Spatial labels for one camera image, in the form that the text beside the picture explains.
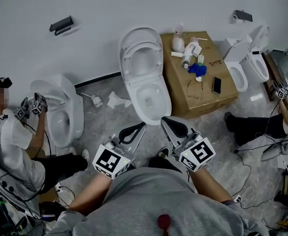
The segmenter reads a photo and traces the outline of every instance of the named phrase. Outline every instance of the white toilet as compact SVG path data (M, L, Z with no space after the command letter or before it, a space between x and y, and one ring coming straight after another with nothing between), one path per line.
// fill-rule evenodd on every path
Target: white toilet
M136 27L119 43L120 71L137 115L149 125L160 125L171 115L171 100L162 76L161 37L150 27Z
M63 75L46 80L35 80L30 85L31 95L38 92L46 98L49 137L58 148L65 148L79 139L84 130L83 98L75 86Z
M267 46L269 30L269 27L260 26L259 30L256 31L257 34L251 35L253 42L250 45L250 52L240 62L249 84L259 84L269 79L262 54L253 54L253 52L262 51Z
M248 80L239 63L250 50L251 38L226 38L219 46L220 53L239 92L248 89Z

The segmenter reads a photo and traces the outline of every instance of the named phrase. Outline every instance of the debris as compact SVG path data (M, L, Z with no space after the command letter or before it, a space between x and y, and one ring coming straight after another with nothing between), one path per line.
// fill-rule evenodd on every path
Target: debris
M128 99L122 99L122 98L119 98L114 91L112 91L109 95L109 102L107 103L107 105L110 107L110 108L113 108L117 105L122 105L124 104L124 106L127 108L129 107L131 104L132 104L132 101L131 100L128 100Z

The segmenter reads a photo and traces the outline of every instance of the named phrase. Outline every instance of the white wall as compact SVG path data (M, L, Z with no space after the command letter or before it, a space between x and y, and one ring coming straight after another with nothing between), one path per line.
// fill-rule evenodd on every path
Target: white wall
M254 22L231 25L235 9ZM73 33L49 32L69 15L78 23ZM117 42L125 29L146 24L166 32L179 22L207 30L213 40L266 23L270 46L288 47L288 0L0 0L0 75L11 78L11 101L19 103L42 75L61 72L77 84L119 71Z

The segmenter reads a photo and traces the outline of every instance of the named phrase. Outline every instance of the white sneaker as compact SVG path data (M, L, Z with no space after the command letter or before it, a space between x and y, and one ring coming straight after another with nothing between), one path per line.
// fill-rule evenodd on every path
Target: white sneaker
M73 155L78 155L77 150L73 146L69 147L69 153L72 153Z
M85 149L83 150L83 152L81 153L81 156L82 156L83 158L85 158L86 161L87 161L87 163L88 163L88 166L87 166L87 168L85 169L85 171L87 171L88 168L89 168L89 159L90 159L89 151L85 148Z

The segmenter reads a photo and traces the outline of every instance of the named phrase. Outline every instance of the cardboard box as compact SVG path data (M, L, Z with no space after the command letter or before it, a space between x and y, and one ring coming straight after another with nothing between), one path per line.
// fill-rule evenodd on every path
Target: cardboard box
M186 35L185 45L193 36L207 39L199 41L202 47L201 53L205 56L204 65L207 66L207 72L202 76L202 82L197 82L195 73L190 74L181 66L181 58L170 55L173 34L162 34L161 38L164 59L163 77L172 102L172 115L189 119L230 104L237 99L238 91L222 56L207 32L187 32ZM191 64L195 62L197 60L193 57ZM214 77L222 80L220 95L212 92Z

